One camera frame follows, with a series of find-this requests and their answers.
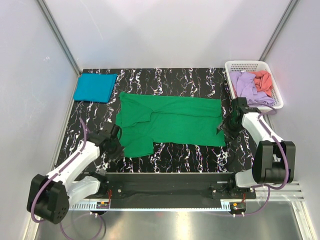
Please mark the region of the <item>green t-shirt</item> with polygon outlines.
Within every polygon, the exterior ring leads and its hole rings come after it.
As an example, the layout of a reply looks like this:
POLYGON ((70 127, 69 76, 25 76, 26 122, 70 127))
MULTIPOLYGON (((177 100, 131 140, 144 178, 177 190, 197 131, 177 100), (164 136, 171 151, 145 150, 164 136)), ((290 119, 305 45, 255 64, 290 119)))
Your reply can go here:
POLYGON ((155 143, 224 147, 219 99, 121 92, 116 125, 126 158, 152 155, 155 143))

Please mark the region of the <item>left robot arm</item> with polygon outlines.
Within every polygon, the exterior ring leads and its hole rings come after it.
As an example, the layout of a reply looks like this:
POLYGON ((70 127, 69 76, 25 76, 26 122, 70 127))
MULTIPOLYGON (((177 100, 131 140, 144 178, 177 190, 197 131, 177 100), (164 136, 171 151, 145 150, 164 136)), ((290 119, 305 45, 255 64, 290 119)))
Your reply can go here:
POLYGON ((103 198, 108 192, 104 173, 90 173, 76 180, 83 170, 102 155, 114 158, 123 147, 122 129, 113 125, 110 132, 85 133, 83 143, 57 168, 46 175, 37 174, 30 183, 26 209, 34 222, 59 224, 70 207, 88 196, 103 198))

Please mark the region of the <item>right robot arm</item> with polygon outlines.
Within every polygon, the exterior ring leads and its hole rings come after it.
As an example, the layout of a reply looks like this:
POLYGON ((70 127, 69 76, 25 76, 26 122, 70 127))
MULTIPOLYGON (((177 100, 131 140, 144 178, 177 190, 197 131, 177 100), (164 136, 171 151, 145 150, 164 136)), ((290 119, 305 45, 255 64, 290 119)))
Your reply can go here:
POLYGON ((245 188, 267 186, 280 190, 294 180, 296 145, 278 136, 263 119, 265 112, 247 103, 245 97, 232 100, 232 112, 217 127, 225 140, 236 140, 246 130, 257 145, 251 169, 237 172, 227 185, 228 195, 239 198, 245 188))

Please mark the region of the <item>folded blue t-shirt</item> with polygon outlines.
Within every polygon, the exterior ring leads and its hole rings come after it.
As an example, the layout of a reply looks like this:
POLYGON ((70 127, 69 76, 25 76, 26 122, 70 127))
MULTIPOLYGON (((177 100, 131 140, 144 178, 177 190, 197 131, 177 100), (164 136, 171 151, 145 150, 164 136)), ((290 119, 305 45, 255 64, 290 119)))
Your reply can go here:
POLYGON ((83 73, 78 78, 73 99, 106 104, 110 101, 117 77, 117 74, 83 73))

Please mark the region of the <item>white plastic basket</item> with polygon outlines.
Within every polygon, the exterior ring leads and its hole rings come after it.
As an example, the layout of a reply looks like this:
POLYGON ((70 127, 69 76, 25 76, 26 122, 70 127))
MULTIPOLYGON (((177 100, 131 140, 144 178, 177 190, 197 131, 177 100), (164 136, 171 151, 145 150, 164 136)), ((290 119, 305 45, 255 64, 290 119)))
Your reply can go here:
POLYGON ((257 60, 231 60, 225 63, 231 98, 244 97, 262 112, 284 106, 269 65, 257 60))

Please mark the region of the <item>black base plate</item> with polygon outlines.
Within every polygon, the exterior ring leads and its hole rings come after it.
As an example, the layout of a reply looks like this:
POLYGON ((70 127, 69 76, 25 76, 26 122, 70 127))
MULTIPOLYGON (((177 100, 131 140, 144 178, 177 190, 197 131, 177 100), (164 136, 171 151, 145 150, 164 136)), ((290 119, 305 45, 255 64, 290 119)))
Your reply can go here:
POLYGON ((233 183, 232 173, 107 173, 108 193, 87 199, 111 200, 111 209, 213 209, 222 200, 254 200, 250 188, 233 183))

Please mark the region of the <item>aluminium frame rail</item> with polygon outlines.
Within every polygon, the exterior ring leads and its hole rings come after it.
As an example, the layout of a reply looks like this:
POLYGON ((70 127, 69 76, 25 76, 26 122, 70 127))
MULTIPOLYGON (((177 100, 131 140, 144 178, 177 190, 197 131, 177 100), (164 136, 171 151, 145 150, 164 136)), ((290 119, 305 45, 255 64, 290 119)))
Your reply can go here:
POLYGON ((113 175, 111 196, 74 205, 28 240, 306 240, 298 184, 226 190, 227 176, 113 175))

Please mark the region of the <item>right corner frame post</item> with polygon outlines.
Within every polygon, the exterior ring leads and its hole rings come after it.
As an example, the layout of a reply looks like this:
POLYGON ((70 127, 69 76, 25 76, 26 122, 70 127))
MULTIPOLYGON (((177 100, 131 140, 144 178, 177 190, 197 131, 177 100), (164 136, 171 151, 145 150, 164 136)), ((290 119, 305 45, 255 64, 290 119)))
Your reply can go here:
POLYGON ((273 46, 275 45, 277 39, 279 38, 282 30, 284 29, 285 25, 289 21, 291 15, 295 11, 297 5, 300 3, 300 0, 290 0, 287 7, 285 8, 281 18, 279 19, 274 31, 272 32, 264 50, 262 51, 259 61, 265 62, 268 55, 270 54, 273 46))

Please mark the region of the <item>corner frame post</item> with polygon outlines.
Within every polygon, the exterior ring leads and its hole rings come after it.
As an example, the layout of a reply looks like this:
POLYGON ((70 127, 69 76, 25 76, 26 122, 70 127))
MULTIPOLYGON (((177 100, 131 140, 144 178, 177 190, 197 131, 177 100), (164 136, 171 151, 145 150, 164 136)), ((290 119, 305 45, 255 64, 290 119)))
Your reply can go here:
POLYGON ((79 65, 77 64, 73 54, 71 53, 71 50, 64 39, 58 24, 56 23, 53 14, 51 13, 47 3, 45 0, 35 0, 37 3, 40 11, 42 12, 46 22, 48 23, 54 37, 56 38, 59 46, 61 47, 67 61, 69 62, 70 66, 72 67, 75 74, 79 77, 82 73, 82 70, 80 69, 79 65))
POLYGON ((262 51, 259 61, 265 62, 268 55, 270 54, 273 46, 275 45, 277 39, 279 38, 282 30, 284 29, 285 25, 289 21, 291 15, 295 11, 297 5, 300 3, 300 0, 290 0, 287 7, 285 8, 281 18, 279 19, 274 31, 272 32, 264 50, 262 51))

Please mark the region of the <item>left corner frame post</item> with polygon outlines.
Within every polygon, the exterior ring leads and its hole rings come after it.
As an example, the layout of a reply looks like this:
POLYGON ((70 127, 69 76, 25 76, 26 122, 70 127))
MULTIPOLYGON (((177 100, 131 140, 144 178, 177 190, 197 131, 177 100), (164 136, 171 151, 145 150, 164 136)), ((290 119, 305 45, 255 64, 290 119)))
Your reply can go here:
POLYGON ((77 64, 73 54, 71 53, 71 50, 64 39, 58 24, 56 23, 53 14, 51 13, 47 3, 45 0, 35 0, 37 3, 40 11, 42 12, 46 22, 48 23, 54 37, 56 38, 59 46, 61 47, 67 61, 69 62, 70 66, 72 67, 75 74, 79 77, 82 73, 82 70, 80 69, 79 65, 77 64))

